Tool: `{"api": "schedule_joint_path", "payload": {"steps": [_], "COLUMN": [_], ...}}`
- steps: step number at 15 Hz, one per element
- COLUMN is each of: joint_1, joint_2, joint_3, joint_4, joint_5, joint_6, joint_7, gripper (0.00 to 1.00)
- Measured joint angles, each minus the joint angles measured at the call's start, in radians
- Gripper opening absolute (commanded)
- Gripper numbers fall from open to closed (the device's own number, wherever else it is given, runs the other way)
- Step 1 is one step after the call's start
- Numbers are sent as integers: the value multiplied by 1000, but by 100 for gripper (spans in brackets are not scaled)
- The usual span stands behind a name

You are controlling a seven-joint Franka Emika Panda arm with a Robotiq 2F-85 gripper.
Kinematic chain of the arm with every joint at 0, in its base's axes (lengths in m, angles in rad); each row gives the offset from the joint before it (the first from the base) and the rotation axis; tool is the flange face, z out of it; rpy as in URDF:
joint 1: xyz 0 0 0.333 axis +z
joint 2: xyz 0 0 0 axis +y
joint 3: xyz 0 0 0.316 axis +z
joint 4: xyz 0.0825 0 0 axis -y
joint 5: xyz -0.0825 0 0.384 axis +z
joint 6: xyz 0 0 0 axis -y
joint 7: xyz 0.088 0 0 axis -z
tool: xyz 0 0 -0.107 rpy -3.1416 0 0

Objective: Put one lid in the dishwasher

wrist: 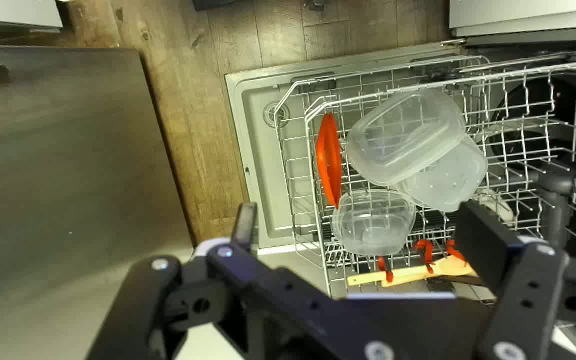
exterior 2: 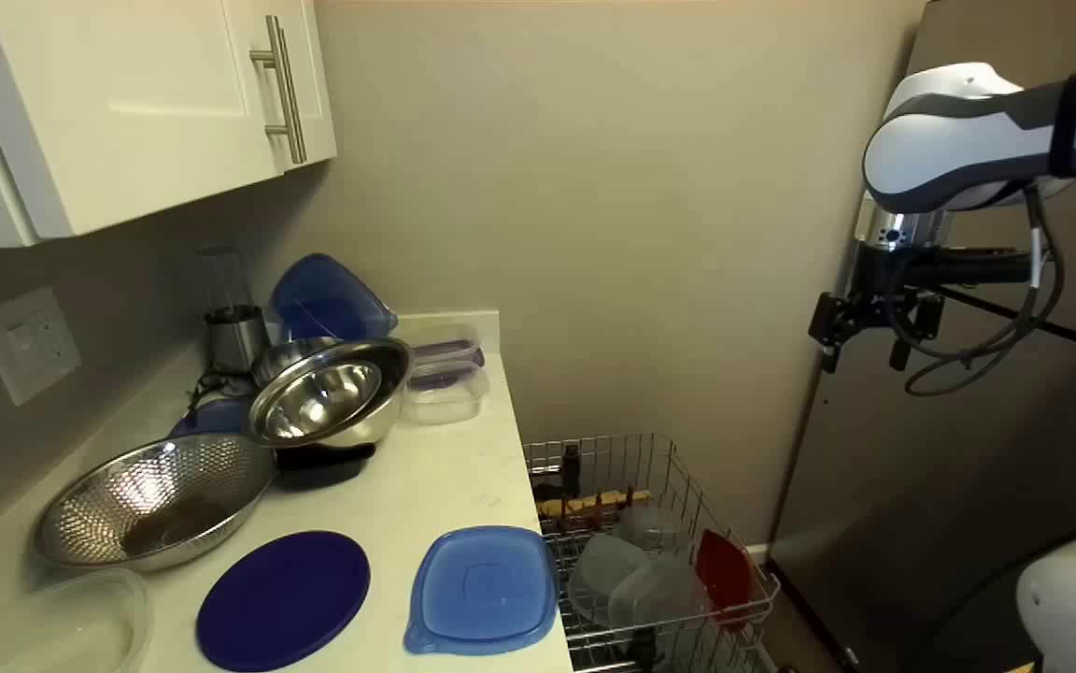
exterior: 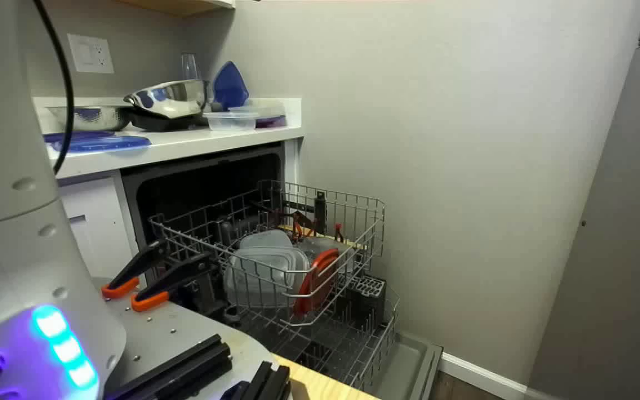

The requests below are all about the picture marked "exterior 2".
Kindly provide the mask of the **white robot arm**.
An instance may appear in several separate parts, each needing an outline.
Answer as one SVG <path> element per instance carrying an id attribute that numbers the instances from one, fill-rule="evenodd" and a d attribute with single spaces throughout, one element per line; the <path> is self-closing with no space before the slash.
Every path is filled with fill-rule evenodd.
<path id="1" fill-rule="evenodd" d="M 913 352 L 975 362 L 1009 352 L 1034 329 L 1041 266 L 1055 261 L 1041 200 L 1076 181 L 1076 74 L 1015 86 L 982 60 L 913 70 L 863 150 L 870 226 L 852 236 L 855 261 L 842 296 L 816 302 L 811 335 L 837 368 L 863 329 L 892 329 L 892 368 Z M 1028 207 L 1028 249 L 948 249 L 953 212 Z M 948 286 L 1019 286 L 1015 323 L 964 352 L 933 352 Z"/>

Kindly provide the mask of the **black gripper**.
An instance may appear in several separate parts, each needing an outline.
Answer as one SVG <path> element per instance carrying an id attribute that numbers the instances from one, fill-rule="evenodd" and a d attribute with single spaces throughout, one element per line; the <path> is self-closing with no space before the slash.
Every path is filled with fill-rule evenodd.
<path id="1" fill-rule="evenodd" d="M 825 370 L 837 370 L 842 333 L 887 329 L 890 317 L 905 317 L 916 308 L 916 291 L 933 271 L 939 229 L 939 212 L 890 212 L 870 207 L 861 216 L 842 302 L 821 291 L 806 327 Z M 907 327 L 892 333 L 890 368 L 905 370 L 913 360 L 913 333 Z"/>

